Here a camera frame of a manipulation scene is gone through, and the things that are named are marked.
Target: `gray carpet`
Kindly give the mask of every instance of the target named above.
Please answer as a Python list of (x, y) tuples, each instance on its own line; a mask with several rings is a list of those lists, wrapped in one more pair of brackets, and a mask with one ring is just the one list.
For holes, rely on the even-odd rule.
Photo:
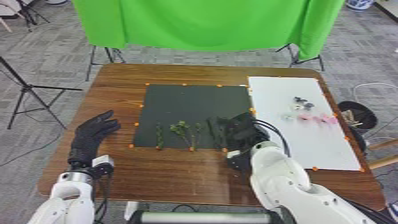
[[(21, 19), (7, 20), (14, 33), (0, 27), (0, 52), (24, 79), (40, 85), (74, 87), (88, 90), (90, 82), (83, 82), (88, 63), (88, 44), (80, 27), (78, 16), (71, 4), (48, 6), (42, 2), (35, 9), (48, 17), (51, 23), (40, 21), (32, 33), (26, 32)], [(385, 82), (398, 85), (398, 25), (376, 8), (355, 13), (343, 9), (332, 35), (323, 49), (327, 71), (321, 73), (337, 101), (353, 100), (351, 87), (360, 83)], [(275, 49), (234, 53), (199, 53), (129, 46), (122, 50), (128, 63), (261, 66), (286, 67), (289, 63), (287, 52), (275, 53)], [(106, 63), (103, 51), (97, 51), (96, 61)], [(300, 67), (318, 69), (318, 62), (309, 62)], [(92, 78), (99, 66), (92, 69)], [(62, 134), (56, 123), (44, 112), (32, 112), (28, 118), (17, 116), (12, 130), (5, 124), (17, 97), (17, 85), (0, 74), (0, 162), (3, 163), (30, 149), (39, 148)], [(46, 100), (53, 91), (39, 91)], [(373, 109), (380, 124), (398, 116), (398, 92), (385, 86), (364, 87), (357, 91), (359, 100)], [(67, 92), (53, 105), (53, 111), (64, 121), (71, 122), (85, 93)], [(37, 105), (28, 99), (24, 107)], [(385, 139), (375, 137), (398, 137), (398, 121), (369, 138), (375, 143)], [(0, 224), (24, 223), (33, 209), (44, 201), (37, 193), (35, 182), (42, 168), (56, 148), (56, 142), (40, 151), (0, 167)], [(369, 152), (367, 160), (398, 153), (396, 147)], [(375, 175), (396, 169), (390, 165), (375, 170)], [(378, 181), (383, 186), (387, 201), (398, 200), (398, 172), (383, 175)], [(151, 210), (170, 211), (168, 204), (149, 204)], [(255, 208), (199, 206), (200, 211), (259, 211)], [(124, 202), (112, 202), (106, 223), (122, 223)]]

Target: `light stand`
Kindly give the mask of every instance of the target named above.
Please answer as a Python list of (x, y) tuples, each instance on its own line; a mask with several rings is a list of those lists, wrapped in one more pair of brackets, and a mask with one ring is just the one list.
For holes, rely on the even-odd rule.
[(37, 21), (32, 17), (32, 14), (28, 12), (28, 10), (33, 12), (35, 14), (35, 17), (40, 17), (42, 20), (49, 23), (46, 17), (39, 14), (39, 12), (32, 9), (32, 7), (28, 6), (28, 4), (21, 1), (21, 0), (16, 0), (17, 4), (19, 4), (19, 7), (21, 7), (21, 14), (23, 14), (23, 17), (24, 17), (24, 21), (26, 21), (26, 27), (28, 27), (28, 31), (32, 32), (30, 30), (30, 24), (32, 25), (37, 25)]
[[(124, 61), (124, 58), (120, 56), (120, 50), (112, 48), (112, 53), (113, 54), (110, 54), (110, 49), (108, 49), (108, 47), (104, 47), (104, 52), (106, 52), (106, 56), (108, 56), (108, 62), (115, 63), (115, 56), (117, 56), (119, 59), (120, 59), (120, 63), (124, 64), (126, 61)], [(92, 46), (92, 51), (90, 51), (90, 62), (88, 62), (88, 69), (87, 69), (87, 74), (85, 74), (85, 82), (88, 82), (88, 80), (90, 80), (90, 69), (92, 69), (92, 66), (94, 65), (103, 65), (103, 64), (94, 62), (94, 57), (96, 57), (96, 45)]]
[(318, 60), (318, 61), (319, 61), (319, 69), (321, 69), (321, 71), (325, 71), (325, 65), (323, 65), (321, 56), (318, 55), (314, 58), (311, 58), (311, 59), (300, 61), (300, 60), (298, 60), (298, 53), (296, 53), (296, 55), (293, 55), (293, 50), (291, 50), (289, 45), (291, 45), (291, 44), (286, 44), (286, 45), (282, 46), (282, 48), (279, 48), (277, 51), (275, 51), (275, 52), (280, 52), (284, 48), (287, 48), (287, 50), (289, 50), (289, 57), (291, 57), (289, 68), (293, 67), (293, 65), (298, 65), (298, 64), (305, 63), (307, 61)]
[[(12, 123), (14, 123), (16, 115), (17, 115), (17, 114), (23, 114), (23, 113), (28, 113), (28, 112), (32, 112), (32, 111), (39, 111), (39, 110), (46, 110), (46, 111), (48, 111), (49, 115), (53, 116), (55, 121), (58, 122), (62, 128), (65, 129), (65, 125), (62, 124), (62, 122), (60, 122), (60, 120), (58, 120), (58, 118), (56, 118), (56, 115), (53, 114), (53, 111), (51, 111), (49, 107), (51, 107), (51, 105), (53, 105), (53, 103), (55, 103), (55, 101), (56, 101), (56, 99), (58, 99), (62, 93), (65, 92), (65, 90), (71, 90), (71, 91), (83, 91), (83, 90), (81, 90), (81, 89), (74, 89), (74, 88), (62, 88), (62, 87), (51, 87), (51, 86), (35, 86), (35, 85), (30, 85), (30, 84), (24, 82), (21, 76), (17, 75), (17, 73), (16, 73), (16, 71), (14, 71), (14, 69), (12, 69), (10, 65), (8, 65), (8, 63), (7, 63), (7, 61), (3, 60), (3, 57), (0, 57), (0, 63), (1, 63), (1, 65), (3, 65), (3, 67), (7, 68), (10, 74), (12, 74), (14, 78), (16, 78), (16, 81), (17, 81), (17, 83), (19, 83), (19, 86), (21, 86), (21, 93), (19, 93), (19, 98), (17, 98), (17, 102), (16, 102), (16, 108), (14, 108), (14, 112), (12, 112), (12, 116), (10, 116), (10, 121), (8, 121), (7, 129), (10, 129), (10, 127), (12, 127)], [(33, 92), (33, 88), (35, 88), (35, 89), (56, 89), (56, 90), (60, 90), (60, 93), (56, 94), (56, 96), (55, 96), (55, 98), (53, 98), (53, 100), (51, 100), (51, 102), (49, 102), (48, 104), (44, 103), (44, 101), (42, 101), (42, 99), (40, 99), (37, 93)], [(24, 96), (26, 93), (32, 95), (32, 97), (33, 97), (33, 99), (37, 100), (37, 102), (39, 102), (42, 108), (37, 108), (37, 109), (32, 109), (32, 110), (24, 110), (24, 111), (19, 111), (19, 106), (21, 106), (23, 96)]]

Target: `green backdrop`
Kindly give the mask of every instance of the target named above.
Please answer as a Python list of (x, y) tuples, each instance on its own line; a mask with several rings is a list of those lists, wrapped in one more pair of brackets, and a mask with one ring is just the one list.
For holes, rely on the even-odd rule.
[(319, 54), (344, 0), (72, 0), (88, 43), (239, 51), (295, 43)]

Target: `black mat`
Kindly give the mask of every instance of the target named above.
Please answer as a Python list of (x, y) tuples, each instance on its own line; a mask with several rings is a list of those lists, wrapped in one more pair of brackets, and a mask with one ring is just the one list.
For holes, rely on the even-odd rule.
[(247, 88), (239, 86), (170, 86), (151, 85), (145, 90), (144, 108), (135, 132), (136, 147), (156, 146), (156, 124), (163, 129), (163, 147), (188, 148), (184, 141), (170, 132), (170, 124), (184, 121), (195, 132), (200, 123), (197, 148), (215, 148), (213, 135), (206, 120), (211, 119), (213, 132), (216, 118), (231, 119), (250, 108)]

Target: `white sheet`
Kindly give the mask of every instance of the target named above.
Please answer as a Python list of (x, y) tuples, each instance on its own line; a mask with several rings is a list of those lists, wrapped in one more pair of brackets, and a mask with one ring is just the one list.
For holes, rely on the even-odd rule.
[[(360, 164), (339, 124), (302, 121), (296, 118), (291, 121), (282, 119), (282, 114), (293, 111), (295, 97), (307, 99), (314, 104), (311, 116), (332, 116), (316, 79), (248, 77), (248, 84), (255, 118), (277, 127), (289, 144), (291, 157), (303, 168), (357, 171)], [(271, 131), (268, 133), (271, 141), (282, 147), (279, 136)]]

